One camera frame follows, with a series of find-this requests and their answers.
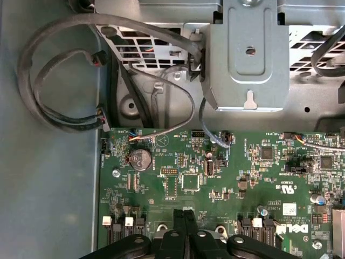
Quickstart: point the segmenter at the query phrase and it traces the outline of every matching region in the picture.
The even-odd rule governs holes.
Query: white sticker
[[[283,203],[282,204],[282,215],[283,216],[297,216],[297,205],[296,205],[296,203]]]

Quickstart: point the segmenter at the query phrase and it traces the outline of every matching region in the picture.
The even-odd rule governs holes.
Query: metal bracket
[[[289,89],[289,32],[277,15],[272,0],[223,2],[223,24],[210,25],[202,82],[214,109],[244,110],[248,91],[256,97],[255,111],[282,109]]]

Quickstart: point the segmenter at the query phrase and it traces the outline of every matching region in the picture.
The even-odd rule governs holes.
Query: green circuit board
[[[304,146],[290,133],[215,132],[229,149],[202,131],[182,129],[129,141],[154,131],[114,128],[102,138],[98,248],[132,233],[153,237],[161,224],[172,228],[173,209],[192,209],[199,229],[249,233],[302,258],[332,253],[332,207],[343,199],[344,152]],[[336,134],[302,137],[344,146]],[[324,204],[312,203],[313,194]],[[259,206],[268,214],[261,215]],[[258,234],[268,222],[274,222],[273,241]]]

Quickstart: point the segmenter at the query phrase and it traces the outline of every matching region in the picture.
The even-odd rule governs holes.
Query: round hole
[[[253,57],[255,55],[255,53],[256,53],[255,47],[249,46],[249,47],[246,48],[247,56]]]

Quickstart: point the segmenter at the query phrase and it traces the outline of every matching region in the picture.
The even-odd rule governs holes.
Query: chip
[[[182,176],[182,189],[199,191],[199,175],[187,175]]]
[[[333,159],[331,156],[322,156],[320,158],[320,168],[321,169],[332,169]]]
[[[246,182],[246,181],[240,181],[238,187],[239,187],[241,190],[245,190],[245,189],[248,188],[248,182]]]
[[[261,159],[273,160],[273,148],[272,147],[262,147],[261,148]]]

